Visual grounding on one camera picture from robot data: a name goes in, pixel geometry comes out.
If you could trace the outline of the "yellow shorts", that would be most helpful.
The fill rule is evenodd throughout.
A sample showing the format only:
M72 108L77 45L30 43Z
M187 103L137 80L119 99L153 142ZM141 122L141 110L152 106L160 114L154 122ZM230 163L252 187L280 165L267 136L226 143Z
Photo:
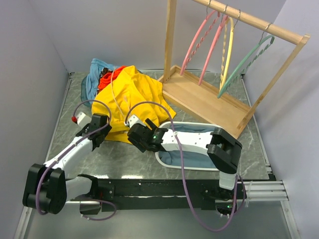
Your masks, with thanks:
M115 80L111 80L107 87L98 92L92 103L92 114L109 115L103 104L108 106L112 113L112 129L105 140L129 143L129 128L124 125L125 117L134 105L144 101L158 103L169 111L172 118L176 116L176 112L163 97L162 83L140 73L134 65L126 66Z

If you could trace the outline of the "green hanger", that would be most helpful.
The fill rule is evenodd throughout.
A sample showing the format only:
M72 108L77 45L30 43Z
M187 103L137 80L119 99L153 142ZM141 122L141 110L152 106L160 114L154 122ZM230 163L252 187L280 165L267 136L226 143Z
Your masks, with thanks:
M217 98L227 91L227 89L237 80L241 75L245 75L249 67L274 43L275 36L267 35L264 37L264 33L273 23L269 23L262 33L260 41L250 50L250 52L241 60L237 65L235 70L230 74L230 76L222 81Z

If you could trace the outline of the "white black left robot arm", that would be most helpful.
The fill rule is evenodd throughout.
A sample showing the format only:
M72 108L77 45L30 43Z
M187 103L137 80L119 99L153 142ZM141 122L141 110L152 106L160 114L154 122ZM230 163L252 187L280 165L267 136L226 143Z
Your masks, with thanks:
M94 200L100 196L98 179L79 174L73 179L67 175L77 162L98 148L111 131L108 115L93 114L71 143L58 155L43 164L33 164L28 171L22 204L41 215L58 214L65 203L78 196Z

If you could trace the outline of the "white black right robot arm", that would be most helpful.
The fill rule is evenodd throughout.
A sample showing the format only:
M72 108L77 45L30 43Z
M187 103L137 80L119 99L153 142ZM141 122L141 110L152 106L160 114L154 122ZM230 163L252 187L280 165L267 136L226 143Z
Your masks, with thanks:
M128 119L128 140L141 152L151 151L168 168L219 171L218 193L230 198L236 192L235 178L242 144L225 129L207 123L166 122L156 126L136 115Z

